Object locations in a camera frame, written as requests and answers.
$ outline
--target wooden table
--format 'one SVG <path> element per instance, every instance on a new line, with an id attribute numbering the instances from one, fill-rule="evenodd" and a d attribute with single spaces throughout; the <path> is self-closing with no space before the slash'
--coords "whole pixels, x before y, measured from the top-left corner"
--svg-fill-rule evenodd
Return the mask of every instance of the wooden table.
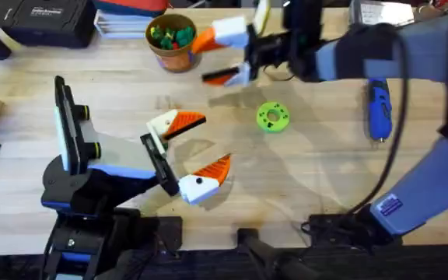
<path id="1" fill-rule="evenodd" d="M 199 31 L 214 19 L 248 9 L 171 10 L 191 17 Z M 268 33 L 281 29 L 273 9 Z M 347 29 L 346 9 L 324 10 L 324 37 Z M 363 132 L 363 80 L 323 83 L 272 82 L 261 75 L 246 89 L 217 88 L 200 74 L 243 60 L 243 52 L 204 55 L 184 74 L 163 71 L 144 40 L 99 40 L 86 50 L 20 48 L 0 62 L 0 254 L 41 254 L 55 213 L 40 204 L 41 177 L 58 154 L 53 107 L 55 75 L 72 87 L 78 103 L 89 104 L 97 131 L 139 141 L 145 122 L 167 110 L 195 110 L 207 124 L 177 137 L 169 155 L 189 170 L 212 155 L 231 152 L 232 169 L 215 197 L 202 206 L 168 198 L 160 187 L 126 205 L 146 215 L 180 215 L 183 249 L 236 246 L 236 229 L 256 227 L 275 247 L 304 247 L 299 224 L 310 214 L 340 212 L 362 199 L 376 183 L 390 144 L 372 147 Z M 288 75 L 279 70 L 277 75 Z M 400 86 L 390 80 L 394 116 Z M 276 100 L 292 117 L 280 134 L 265 134 L 255 123 L 258 106 Z M 437 139 L 442 123 L 443 86 L 412 81 L 408 122 L 385 189 L 410 170 Z M 405 237 L 407 244 L 448 243 L 448 212 Z"/>

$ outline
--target blue label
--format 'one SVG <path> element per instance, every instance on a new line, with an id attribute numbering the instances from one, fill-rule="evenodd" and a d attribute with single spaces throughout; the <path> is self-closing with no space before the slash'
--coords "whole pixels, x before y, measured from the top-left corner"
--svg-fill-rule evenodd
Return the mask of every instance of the blue label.
<path id="1" fill-rule="evenodd" d="M 381 215 L 388 216 L 389 214 L 395 212 L 402 206 L 402 202 L 397 198 L 395 194 L 389 194 L 387 198 L 383 199 L 377 206 L 376 209 L 380 211 Z"/>

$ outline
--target blue screwdriver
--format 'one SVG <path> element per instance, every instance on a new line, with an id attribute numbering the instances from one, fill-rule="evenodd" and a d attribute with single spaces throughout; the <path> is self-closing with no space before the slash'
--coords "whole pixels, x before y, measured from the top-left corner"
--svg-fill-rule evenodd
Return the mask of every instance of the blue screwdriver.
<path id="1" fill-rule="evenodd" d="M 392 105 L 386 79 L 368 80 L 369 136 L 385 142 L 392 132 Z"/>

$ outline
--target cup of toy pieces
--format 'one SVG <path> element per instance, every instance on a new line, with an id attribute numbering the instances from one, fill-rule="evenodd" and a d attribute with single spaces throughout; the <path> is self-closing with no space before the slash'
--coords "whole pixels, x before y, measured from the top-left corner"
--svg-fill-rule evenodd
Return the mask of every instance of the cup of toy pieces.
<path id="1" fill-rule="evenodd" d="M 166 14 L 156 17 L 148 25 L 145 38 L 160 66 L 171 72 L 184 72 L 195 63 L 191 53 L 195 34 L 196 27 L 191 19 Z"/>

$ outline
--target green ring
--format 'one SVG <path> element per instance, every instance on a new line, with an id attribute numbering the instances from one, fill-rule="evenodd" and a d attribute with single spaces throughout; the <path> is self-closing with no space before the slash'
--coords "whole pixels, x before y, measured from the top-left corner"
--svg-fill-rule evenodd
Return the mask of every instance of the green ring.
<path id="1" fill-rule="evenodd" d="M 278 115 L 277 121 L 268 118 L 268 114 Z M 267 102 L 262 104 L 257 111 L 257 124 L 266 132 L 280 132 L 289 124 L 289 111 L 284 105 L 277 102 Z"/>

